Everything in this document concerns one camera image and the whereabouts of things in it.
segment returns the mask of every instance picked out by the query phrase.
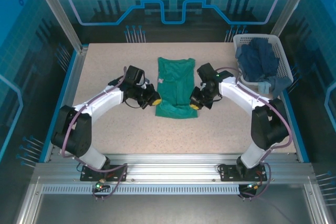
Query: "vent slot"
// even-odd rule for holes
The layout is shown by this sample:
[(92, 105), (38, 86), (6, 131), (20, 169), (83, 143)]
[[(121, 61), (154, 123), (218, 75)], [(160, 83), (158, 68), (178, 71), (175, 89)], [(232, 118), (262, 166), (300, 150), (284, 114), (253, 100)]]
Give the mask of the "vent slot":
[[(114, 188), (97, 193), (108, 194)], [(46, 185), (43, 194), (92, 194), (94, 185)], [(119, 185), (115, 194), (125, 195), (233, 195), (239, 194), (238, 185)]]

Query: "glass panel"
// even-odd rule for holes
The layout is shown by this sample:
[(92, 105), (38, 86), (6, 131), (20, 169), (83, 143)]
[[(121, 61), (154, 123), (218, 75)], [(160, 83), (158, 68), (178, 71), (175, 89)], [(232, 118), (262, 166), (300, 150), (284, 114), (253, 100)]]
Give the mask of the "glass panel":
[(270, 33), (287, 0), (60, 1), (86, 44), (144, 42), (142, 33), (146, 42), (231, 41), (236, 33)]
[(13, 223), (40, 156), (34, 138), (45, 141), (73, 48), (45, 0), (0, 7), (0, 209), (1, 223)]
[(301, 0), (280, 36), (295, 77), (290, 102), (317, 173), (336, 172), (335, 3)]

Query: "green cloth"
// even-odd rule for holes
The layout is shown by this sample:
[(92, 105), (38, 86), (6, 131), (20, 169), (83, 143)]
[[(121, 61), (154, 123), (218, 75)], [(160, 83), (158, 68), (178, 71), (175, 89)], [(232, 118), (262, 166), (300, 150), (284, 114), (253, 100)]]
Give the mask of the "green cloth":
[(157, 90), (162, 102), (156, 106), (156, 116), (165, 118), (196, 118), (197, 111), (190, 108), (190, 95), (194, 89), (195, 60), (158, 59)]

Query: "aluminum frame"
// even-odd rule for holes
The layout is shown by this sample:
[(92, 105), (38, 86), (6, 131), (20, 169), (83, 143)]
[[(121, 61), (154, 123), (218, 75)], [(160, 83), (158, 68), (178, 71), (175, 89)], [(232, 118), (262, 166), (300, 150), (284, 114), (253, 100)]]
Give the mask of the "aluminum frame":
[(71, 45), (73, 46), (74, 50), (76, 52), (81, 53), (82, 51), (82, 44), (72, 27), (72, 24), (70, 20), (68, 19), (68, 16), (66, 15), (61, 3), (59, 0), (46, 0), (48, 3), (51, 11), (55, 15), (56, 19), (58, 20), (59, 24), (61, 25), (64, 33), (68, 37)]
[[(68, 70), (70, 71), (70, 77), (69, 77), (60, 107), (64, 105), (72, 106), (72, 103), (74, 102), (75, 94), (77, 91), (77, 86), (79, 83), (80, 74), (83, 69), (87, 51), (88, 51), (88, 46), (83, 46), (81, 53), (77, 52), (76, 54), (75, 61), (73, 63), (73, 68)], [(49, 142), (47, 153), (43, 159), (43, 162), (49, 162), (52, 150), (53, 150), (52, 144)]]
[[(51, 188), (63, 187), (53, 194), (89, 194), (87, 191), (92, 182), (79, 181), (80, 173), (76, 171), (76, 161), (62, 158), (59, 149), (53, 148), (49, 163), (36, 165), (31, 185), (21, 209), (18, 224), (33, 223), (38, 213), (41, 195), (50, 194)], [(213, 187), (236, 186), (242, 183), (221, 182), (216, 171), (218, 164), (234, 164), (240, 154), (199, 154), (199, 155), (108, 155), (113, 164), (128, 163), (128, 176), (119, 194), (131, 193), (127, 187), (162, 188), (173, 185), (179, 187)], [(307, 195), (307, 206), (311, 209), (315, 223), (332, 223), (323, 202), (316, 177), (310, 163), (300, 163), (296, 154), (272, 153), (266, 160), (272, 167), (271, 185), (289, 184), (304, 185)], [(64, 187), (75, 188), (67, 191)]]
[(271, 34), (274, 34), (278, 37), (280, 36), (299, 2), (300, 0), (287, 0), (286, 5), (282, 9), (280, 16), (271, 31)]

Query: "enclosure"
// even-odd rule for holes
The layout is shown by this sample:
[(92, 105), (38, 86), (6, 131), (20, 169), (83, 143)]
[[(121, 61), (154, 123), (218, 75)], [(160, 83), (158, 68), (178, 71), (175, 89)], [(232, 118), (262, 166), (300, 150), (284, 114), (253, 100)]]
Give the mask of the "enclosure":
[[(0, 5), (3, 223), (334, 223), (335, 0)], [(258, 200), (243, 202), (239, 189), (250, 182), (222, 181), (217, 170), (236, 164), (252, 142), (251, 116), (227, 97), (189, 119), (156, 116), (155, 106), (131, 108), (138, 105), (131, 99), (101, 116), (93, 146), (111, 164), (128, 164), (105, 202), (91, 196), (96, 182), (81, 181), (78, 162), (51, 143), (60, 109), (97, 95), (124, 66), (144, 70), (158, 90), (165, 81), (158, 58), (192, 59), (193, 88), (200, 87), (200, 66), (241, 67), (235, 35), (259, 34), (279, 37), (288, 62), (291, 85), (279, 98), (293, 141), (266, 158), (270, 184)]]

